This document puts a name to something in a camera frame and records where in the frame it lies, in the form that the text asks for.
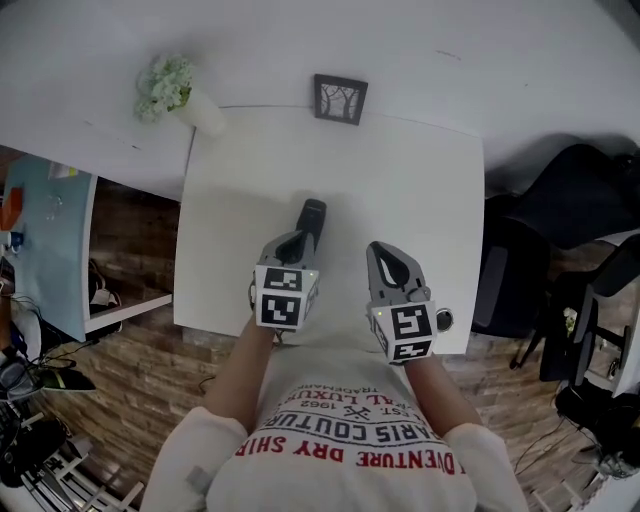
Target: light blue panel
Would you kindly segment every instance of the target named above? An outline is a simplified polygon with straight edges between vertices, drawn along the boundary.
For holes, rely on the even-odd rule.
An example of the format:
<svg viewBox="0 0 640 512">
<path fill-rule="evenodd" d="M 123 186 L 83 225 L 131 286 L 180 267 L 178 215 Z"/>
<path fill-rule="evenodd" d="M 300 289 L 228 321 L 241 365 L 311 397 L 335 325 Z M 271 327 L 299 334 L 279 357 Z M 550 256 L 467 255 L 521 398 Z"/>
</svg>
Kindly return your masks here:
<svg viewBox="0 0 640 512">
<path fill-rule="evenodd" d="M 84 341 L 82 244 L 93 177 L 79 172 L 49 179 L 49 165 L 29 155 L 9 167 L 5 197 L 22 187 L 22 215 L 12 231 L 24 233 L 24 246 L 8 258 L 16 270 L 16 295 L 31 298 L 47 322 Z"/>
</svg>

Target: chair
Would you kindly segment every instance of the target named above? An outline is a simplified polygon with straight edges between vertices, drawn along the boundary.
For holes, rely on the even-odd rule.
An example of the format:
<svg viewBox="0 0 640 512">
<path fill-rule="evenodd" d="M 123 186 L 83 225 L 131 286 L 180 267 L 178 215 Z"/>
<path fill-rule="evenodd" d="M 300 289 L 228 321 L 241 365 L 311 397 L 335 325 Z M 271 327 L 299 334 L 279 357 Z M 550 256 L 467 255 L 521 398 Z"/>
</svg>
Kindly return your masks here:
<svg viewBox="0 0 640 512">
<path fill-rule="evenodd" d="M 546 305 L 552 245 L 571 249 L 640 227 L 637 159 L 621 161 L 577 144 L 560 152 L 521 197 L 485 202 L 474 332 L 528 337 Z"/>
<path fill-rule="evenodd" d="M 538 328 L 518 363 L 521 367 L 543 338 L 545 347 L 540 362 L 540 380 L 567 380 L 580 386 L 589 368 L 596 336 L 611 342 L 621 353 L 629 341 L 630 330 L 625 328 L 619 336 L 598 326 L 598 297 L 612 297 L 640 275 L 640 234 L 625 240 L 595 270 L 590 272 L 564 272 L 551 287 L 549 307 L 543 311 Z M 577 316 L 573 330 L 567 329 L 565 311 L 573 310 Z"/>
</svg>

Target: framed picture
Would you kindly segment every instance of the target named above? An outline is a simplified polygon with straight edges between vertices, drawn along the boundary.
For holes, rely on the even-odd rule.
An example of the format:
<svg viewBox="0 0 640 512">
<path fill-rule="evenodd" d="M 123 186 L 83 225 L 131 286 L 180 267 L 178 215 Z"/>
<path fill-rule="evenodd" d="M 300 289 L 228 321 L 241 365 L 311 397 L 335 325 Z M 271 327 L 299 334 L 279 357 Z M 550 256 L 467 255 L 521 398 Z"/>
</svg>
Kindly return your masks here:
<svg viewBox="0 0 640 512">
<path fill-rule="evenodd" d="M 340 123 L 360 124 L 360 116 L 367 94 L 367 82 L 315 75 L 315 115 L 318 119 L 329 119 Z"/>
</svg>

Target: white vase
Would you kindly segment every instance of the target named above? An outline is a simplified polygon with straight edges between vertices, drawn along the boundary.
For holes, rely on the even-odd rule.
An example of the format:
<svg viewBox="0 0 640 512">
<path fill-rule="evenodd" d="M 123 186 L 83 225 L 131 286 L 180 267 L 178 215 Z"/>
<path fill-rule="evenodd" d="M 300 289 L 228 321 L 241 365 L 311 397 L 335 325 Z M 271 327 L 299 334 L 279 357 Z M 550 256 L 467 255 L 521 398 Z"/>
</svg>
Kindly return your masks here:
<svg viewBox="0 0 640 512">
<path fill-rule="evenodd" d="M 210 137 L 222 133 L 226 122 L 220 109 L 206 94 L 195 87 L 191 88 L 189 101 L 184 107 L 172 110 L 180 121 L 188 126 L 195 126 Z"/>
</svg>

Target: wooden floor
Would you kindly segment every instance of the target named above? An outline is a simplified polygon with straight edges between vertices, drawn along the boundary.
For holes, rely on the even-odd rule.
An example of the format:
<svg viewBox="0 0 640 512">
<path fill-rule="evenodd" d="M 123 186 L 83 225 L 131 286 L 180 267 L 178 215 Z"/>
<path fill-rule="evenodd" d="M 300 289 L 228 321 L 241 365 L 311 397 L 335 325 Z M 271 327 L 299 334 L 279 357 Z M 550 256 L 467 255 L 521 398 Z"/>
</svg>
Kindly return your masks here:
<svg viewBox="0 0 640 512">
<path fill-rule="evenodd" d="M 178 216 L 177 203 L 99 182 L 91 254 L 123 295 L 172 288 Z M 610 251 L 597 243 L 557 254 L 551 274 L 592 268 Z M 629 287 L 609 302 L 603 324 L 630 321 L 635 294 Z M 42 393 L 36 401 L 74 433 L 93 438 L 96 449 L 85 470 L 106 481 L 122 468 L 112 487 L 124 494 L 137 480 L 147 480 L 166 436 L 200 403 L 199 382 L 216 374 L 231 346 L 227 337 L 174 325 L 171 306 L 163 307 L 125 322 L 122 332 L 73 356 L 97 392 Z M 568 422 L 560 424 L 552 407 L 556 384 L 538 380 L 539 351 L 522 370 L 509 370 L 517 350 L 512 340 L 472 336 L 466 356 L 443 359 L 487 426 L 505 439 L 514 465 L 532 443 L 556 429 L 519 461 L 518 478 L 531 510 L 539 510 L 530 497 L 538 490 L 552 510 L 563 511 L 569 507 L 563 480 L 585 497 L 593 491 L 585 489 L 594 474 L 590 466 L 571 462 L 589 441 Z"/>
</svg>

